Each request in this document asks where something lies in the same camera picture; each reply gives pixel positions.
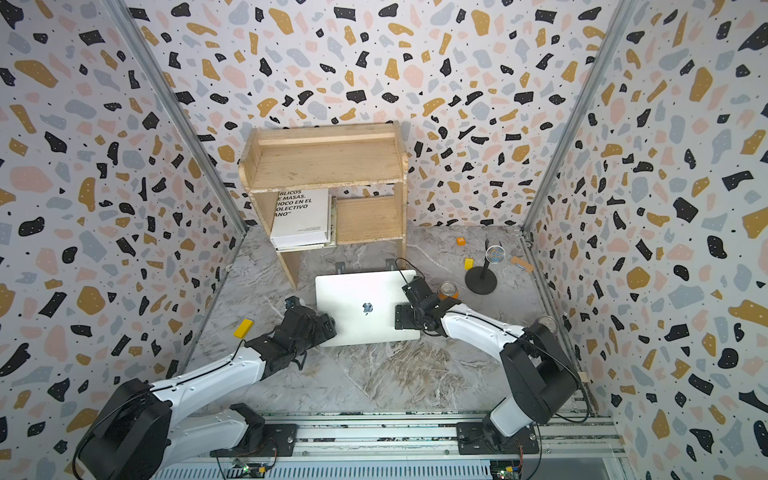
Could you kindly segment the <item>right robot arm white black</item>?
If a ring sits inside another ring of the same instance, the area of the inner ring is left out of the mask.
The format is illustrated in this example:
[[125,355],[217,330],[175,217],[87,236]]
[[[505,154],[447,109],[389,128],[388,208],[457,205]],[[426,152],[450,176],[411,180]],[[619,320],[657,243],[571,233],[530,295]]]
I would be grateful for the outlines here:
[[462,341],[502,365],[510,396],[482,421],[483,438],[499,449],[531,424],[546,424],[580,390],[576,369],[552,331],[492,319],[451,297],[441,298],[425,279],[402,286],[408,301],[395,310],[395,328]]

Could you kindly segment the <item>silver laptop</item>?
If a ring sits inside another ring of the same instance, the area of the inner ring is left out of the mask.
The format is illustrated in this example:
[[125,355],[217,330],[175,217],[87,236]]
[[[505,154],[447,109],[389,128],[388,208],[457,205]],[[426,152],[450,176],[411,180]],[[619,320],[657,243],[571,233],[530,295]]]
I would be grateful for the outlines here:
[[315,278],[319,313],[335,321],[336,336],[324,347],[418,340],[417,330],[397,330],[395,310],[408,305],[405,284],[414,270],[334,274]]

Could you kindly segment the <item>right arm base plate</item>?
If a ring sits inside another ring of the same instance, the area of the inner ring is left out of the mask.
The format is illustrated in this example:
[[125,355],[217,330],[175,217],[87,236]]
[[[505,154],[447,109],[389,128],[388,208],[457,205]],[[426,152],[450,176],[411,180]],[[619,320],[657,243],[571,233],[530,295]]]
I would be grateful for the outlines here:
[[505,436],[488,421],[459,422],[456,436],[460,455],[538,454],[538,436],[531,425]]

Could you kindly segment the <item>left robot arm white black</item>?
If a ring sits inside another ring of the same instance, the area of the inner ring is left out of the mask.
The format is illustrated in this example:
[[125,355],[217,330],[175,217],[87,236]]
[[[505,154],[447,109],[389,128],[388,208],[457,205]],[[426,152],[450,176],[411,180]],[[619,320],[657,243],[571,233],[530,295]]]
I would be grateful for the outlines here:
[[266,334],[246,339],[243,322],[235,351],[166,380],[122,383],[75,447],[72,470],[84,468],[97,479],[149,479],[157,471],[202,454],[247,456],[269,441],[265,419],[244,403],[220,413],[198,410],[231,392],[251,386],[295,365],[309,350],[333,339],[334,320],[286,301],[282,322]]

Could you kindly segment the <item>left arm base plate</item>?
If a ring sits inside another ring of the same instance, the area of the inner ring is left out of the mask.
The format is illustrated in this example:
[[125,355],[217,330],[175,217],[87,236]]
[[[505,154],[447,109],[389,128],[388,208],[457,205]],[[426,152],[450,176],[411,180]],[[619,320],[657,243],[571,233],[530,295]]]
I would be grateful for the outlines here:
[[296,424],[249,427],[240,442],[229,449],[210,452],[212,457],[291,457],[297,438]]

